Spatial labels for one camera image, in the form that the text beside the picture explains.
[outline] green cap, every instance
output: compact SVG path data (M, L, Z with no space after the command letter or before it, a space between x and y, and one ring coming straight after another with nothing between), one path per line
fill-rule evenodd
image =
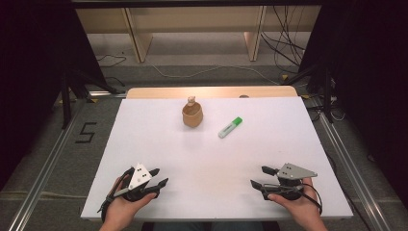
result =
M232 121L232 123L234 123L235 125L240 125L240 123L242 122L242 119L238 116L234 119L234 121Z

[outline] green marker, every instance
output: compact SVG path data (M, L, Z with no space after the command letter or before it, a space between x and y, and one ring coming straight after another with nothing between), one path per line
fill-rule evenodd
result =
M234 121L232 121L230 124L228 124L226 127L224 127L221 131L218 132L218 136L220 138L226 137L232 130L234 130L240 123L242 122L242 119L240 117L236 117Z

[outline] table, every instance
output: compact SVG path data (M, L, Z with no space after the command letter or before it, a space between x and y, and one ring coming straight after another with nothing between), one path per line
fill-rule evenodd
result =
M204 112L203 122L195 129L185 126L181 117L190 95L196 96ZM249 98L238 98L241 95ZM243 119L242 124L220 139L218 130L236 116ZM264 201L250 185L251 179L276 184L277 179L263 174L261 166L280 168L286 162L318 173L314 184L324 204L324 218L352 217L309 115L292 87L130 90L117 113L81 218L100 220L96 211L116 177L137 162L161 169L151 180L152 186L169 180L136 220L291 218L282 207Z

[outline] small brown container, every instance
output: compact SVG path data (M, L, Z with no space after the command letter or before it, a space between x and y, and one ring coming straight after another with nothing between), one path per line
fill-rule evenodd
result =
M200 125L203 120L203 110L201 105L195 102L195 96L190 96L188 103L183 108L183 122L189 127Z

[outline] hand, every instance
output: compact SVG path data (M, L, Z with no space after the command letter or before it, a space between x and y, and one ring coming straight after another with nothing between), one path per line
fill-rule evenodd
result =
M313 186L311 178L304 178L303 184ZM317 200L315 191L309 187L304 187L304 193ZM292 215L294 221L308 231L326 231L319 214L319 208L309 199L301 196L297 200L288 200L278 194L268 195L268 199L285 207Z
M111 205L108 207L106 213L105 222L102 224L100 231L105 230L122 230L126 228L133 220L133 217L143 206L148 204L152 199L156 197L155 193L146 195L141 200L130 202L125 200L122 196L115 198Z

